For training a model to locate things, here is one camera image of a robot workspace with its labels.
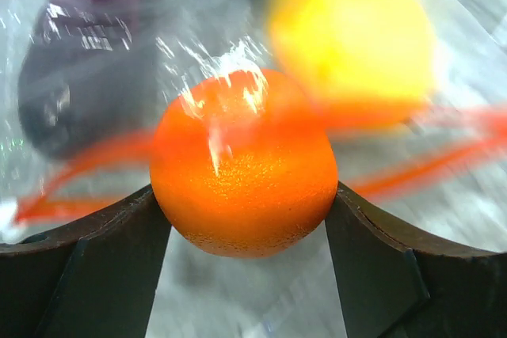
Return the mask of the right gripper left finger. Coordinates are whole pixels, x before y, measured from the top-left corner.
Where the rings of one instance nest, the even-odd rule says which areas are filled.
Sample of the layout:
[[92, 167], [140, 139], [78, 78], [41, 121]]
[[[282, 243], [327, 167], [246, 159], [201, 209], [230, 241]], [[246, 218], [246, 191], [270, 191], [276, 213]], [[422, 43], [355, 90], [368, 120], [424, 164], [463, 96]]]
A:
[[3, 337], [143, 337], [171, 225], [151, 186], [1, 246]]

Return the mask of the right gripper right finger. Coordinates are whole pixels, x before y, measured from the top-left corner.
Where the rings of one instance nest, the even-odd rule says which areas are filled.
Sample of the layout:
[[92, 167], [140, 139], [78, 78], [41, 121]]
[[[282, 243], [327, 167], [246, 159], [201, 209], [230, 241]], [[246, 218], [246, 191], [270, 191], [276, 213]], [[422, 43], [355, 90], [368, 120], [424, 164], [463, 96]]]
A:
[[505, 336], [504, 253], [428, 233], [344, 185], [325, 225], [348, 336]]

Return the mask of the fake orange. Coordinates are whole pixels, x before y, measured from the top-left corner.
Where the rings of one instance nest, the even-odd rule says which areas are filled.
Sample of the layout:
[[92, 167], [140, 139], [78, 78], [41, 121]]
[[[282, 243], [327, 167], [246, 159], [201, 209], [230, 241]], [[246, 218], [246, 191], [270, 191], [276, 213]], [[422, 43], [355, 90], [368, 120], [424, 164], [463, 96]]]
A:
[[304, 92], [270, 69], [209, 78], [174, 99], [154, 134], [150, 178], [185, 239], [240, 258], [306, 237], [338, 186], [334, 152]]

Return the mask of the purple fake eggplant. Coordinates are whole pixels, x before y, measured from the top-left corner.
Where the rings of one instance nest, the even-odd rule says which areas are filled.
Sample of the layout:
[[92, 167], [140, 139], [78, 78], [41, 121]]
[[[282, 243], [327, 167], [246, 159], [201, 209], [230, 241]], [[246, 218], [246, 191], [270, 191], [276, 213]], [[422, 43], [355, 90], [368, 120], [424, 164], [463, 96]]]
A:
[[154, 94], [154, 0], [47, 0], [17, 81], [21, 129], [67, 159], [139, 128]]

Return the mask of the clear zip top bag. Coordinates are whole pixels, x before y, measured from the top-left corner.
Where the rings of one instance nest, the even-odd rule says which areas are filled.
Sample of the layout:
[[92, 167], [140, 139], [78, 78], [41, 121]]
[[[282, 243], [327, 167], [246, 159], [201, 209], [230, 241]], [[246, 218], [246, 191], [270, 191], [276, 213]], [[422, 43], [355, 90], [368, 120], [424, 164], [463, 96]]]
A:
[[[18, 115], [17, 81], [32, 31], [47, 0], [1, 0], [1, 208], [32, 189], [54, 162], [25, 137]], [[154, 0], [156, 27], [150, 98], [143, 121], [237, 46], [266, 60], [250, 0]], [[84, 180], [87, 195], [147, 186], [147, 176], [104, 175]], [[500, 161], [380, 208], [428, 233], [506, 255], [506, 163]], [[3, 244], [55, 228], [30, 227]], [[143, 337], [350, 337], [345, 330], [326, 225], [294, 248], [259, 260], [218, 258], [192, 247], [170, 229], [146, 334]]]

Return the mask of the yellow fake lemon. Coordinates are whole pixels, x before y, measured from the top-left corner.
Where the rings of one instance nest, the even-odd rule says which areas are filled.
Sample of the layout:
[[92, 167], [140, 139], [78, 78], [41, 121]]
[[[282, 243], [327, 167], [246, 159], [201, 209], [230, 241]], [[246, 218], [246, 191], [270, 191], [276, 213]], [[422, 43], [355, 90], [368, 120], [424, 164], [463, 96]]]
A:
[[436, 36], [418, 0], [267, 0], [265, 27], [327, 127], [401, 123], [436, 88]]

